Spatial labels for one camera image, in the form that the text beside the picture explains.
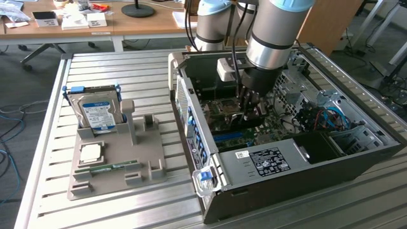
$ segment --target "hard disk label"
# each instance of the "hard disk label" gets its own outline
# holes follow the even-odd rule
[[[82,110],[91,129],[107,130],[114,127],[114,117],[113,114],[107,112],[107,102],[82,104]]]
[[[284,160],[278,148],[249,153],[249,157],[261,177],[289,170],[288,163]]]

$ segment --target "chair wheel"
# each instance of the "chair wheel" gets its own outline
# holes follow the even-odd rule
[[[31,70],[31,66],[30,66],[30,65],[23,64],[23,65],[22,65],[22,69],[23,69],[26,72],[30,72],[30,70]]]
[[[90,48],[95,48],[95,45],[94,45],[93,42],[87,42],[87,46],[89,46]]]
[[[26,48],[26,46],[25,46],[25,45],[18,45],[18,50],[21,50],[21,51],[26,51],[26,50],[27,50],[27,48]]]

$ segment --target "desk lamp base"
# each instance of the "desk lamp base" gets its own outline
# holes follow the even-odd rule
[[[138,7],[136,8],[134,4],[129,4],[121,7],[121,13],[123,13],[126,16],[132,18],[145,18],[154,13],[154,10],[152,7],[146,5],[140,4]]]

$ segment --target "gray carpet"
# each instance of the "gray carpet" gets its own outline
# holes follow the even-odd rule
[[[349,32],[356,31],[360,26],[362,19],[365,18],[365,13],[361,17],[356,17],[349,26]],[[370,32],[369,28],[364,34],[364,38]],[[407,41],[407,34],[404,31],[388,27],[381,37],[378,38],[374,49],[376,53],[366,52],[364,59],[366,61],[374,60],[381,63],[386,63],[392,55],[396,53],[397,49],[401,47]],[[154,39],[146,43],[148,40],[138,40],[137,42],[129,42],[128,44],[133,46],[132,49],[169,49],[169,48],[182,48],[188,44],[186,38],[178,39]],[[111,52],[113,46],[110,42],[95,42],[97,48],[91,49],[87,47],[86,43],[62,44],[61,48],[70,53],[89,53],[89,52]],[[33,50],[37,45],[27,45],[27,48]],[[58,66],[59,53],[54,49],[47,49],[41,53],[29,64],[33,66],[31,72],[25,72],[19,66],[19,60],[27,52],[22,52],[17,49],[15,45],[9,46],[6,53],[0,54],[0,107],[10,104],[26,104],[37,100],[43,100],[49,98],[51,85],[54,81],[54,74]],[[330,55],[333,61],[344,70],[350,70],[352,68],[362,64],[361,61],[354,58],[349,58],[341,52],[334,52]],[[407,68],[401,69],[400,75],[405,75]],[[377,74],[370,72],[369,65],[358,68],[350,72],[354,76],[369,76]],[[33,109],[42,109],[45,105],[38,105]],[[21,188],[17,194],[13,196],[14,199],[21,198],[23,191],[23,183],[27,177],[30,160],[33,157],[37,139],[41,131],[41,124],[43,119],[43,113],[27,114],[25,116],[25,128],[22,133],[6,142],[9,153],[13,155],[19,175],[22,177]],[[21,117],[21,114],[9,114],[9,117]],[[14,121],[5,121],[0,119],[0,135],[14,125]],[[5,168],[5,163],[0,165],[0,172]],[[13,168],[9,168],[6,174],[0,178],[0,199],[5,198],[14,190],[15,187],[15,176],[13,173]],[[19,203],[5,203],[0,206],[0,228],[9,229],[13,228],[14,218],[17,214]]]

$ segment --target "aluminum slotted table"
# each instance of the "aluminum slotted table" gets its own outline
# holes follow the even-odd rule
[[[154,50],[74,54],[57,76],[14,228],[397,228],[407,224],[407,151],[354,181],[304,195],[213,225],[201,223],[198,200],[168,97],[168,54]],[[324,64],[332,65],[321,58]],[[61,86],[118,83],[136,112],[160,122],[169,179],[164,183],[74,201],[66,199],[77,119]],[[349,81],[349,87],[357,89]],[[374,106],[369,94],[365,103]],[[384,115],[385,108],[373,108]],[[397,128],[397,121],[389,120]]]

